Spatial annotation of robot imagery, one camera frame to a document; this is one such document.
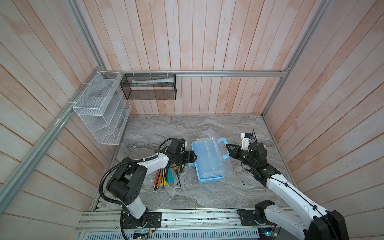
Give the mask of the light blue plastic tool box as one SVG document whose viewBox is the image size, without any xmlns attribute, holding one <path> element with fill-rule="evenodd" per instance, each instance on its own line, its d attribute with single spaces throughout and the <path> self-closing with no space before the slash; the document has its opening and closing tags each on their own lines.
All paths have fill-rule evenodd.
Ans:
<svg viewBox="0 0 384 240">
<path fill-rule="evenodd" d="M 192 142 L 192 150 L 197 160 L 188 164 L 196 167 L 201 184 L 219 182 L 233 171 L 227 140 L 212 129 L 203 131 L 203 138 Z"/>
</svg>

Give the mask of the black yellow handled screwdriver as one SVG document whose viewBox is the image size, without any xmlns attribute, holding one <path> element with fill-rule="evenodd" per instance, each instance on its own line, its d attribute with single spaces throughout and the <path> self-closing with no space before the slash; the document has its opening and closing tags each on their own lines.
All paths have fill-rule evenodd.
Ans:
<svg viewBox="0 0 384 240">
<path fill-rule="evenodd" d="M 179 168 L 179 175 L 181 175 L 184 171 L 185 164 L 181 164 Z"/>
</svg>

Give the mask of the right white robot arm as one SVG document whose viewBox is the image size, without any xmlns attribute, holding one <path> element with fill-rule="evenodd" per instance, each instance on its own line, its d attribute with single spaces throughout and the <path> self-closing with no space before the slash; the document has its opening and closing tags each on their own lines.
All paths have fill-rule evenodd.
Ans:
<svg viewBox="0 0 384 240">
<path fill-rule="evenodd" d="M 255 205 L 252 220 L 258 225 L 276 224 L 299 240 L 347 240 L 349 234 L 345 218 L 338 211 L 318 205 L 267 162 L 267 151 L 262 143 L 250 143 L 244 150 L 239 145 L 226 145 L 231 158 L 249 167 L 249 172 L 264 187 L 277 194 L 296 213 L 294 216 L 270 200 Z"/>
</svg>

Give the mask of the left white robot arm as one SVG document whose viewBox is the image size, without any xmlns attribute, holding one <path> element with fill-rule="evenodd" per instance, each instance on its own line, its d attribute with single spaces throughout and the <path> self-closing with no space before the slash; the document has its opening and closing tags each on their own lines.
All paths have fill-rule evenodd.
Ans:
<svg viewBox="0 0 384 240">
<path fill-rule="evenodd" d="M 148 207 L 139 197 L 144 180 L 157 170 L 194 163 L 198 157 L 194 151 L 187 151 L 186 145 L 184 139 L 169 138 L 159 145 L 153 156 L 123 159 L 103 175 L 98 187 L 100 197 L 121 207 L 121 220 L 127 216 L 136 228 L 153 228 L 155 223 Z"/>
</svg>

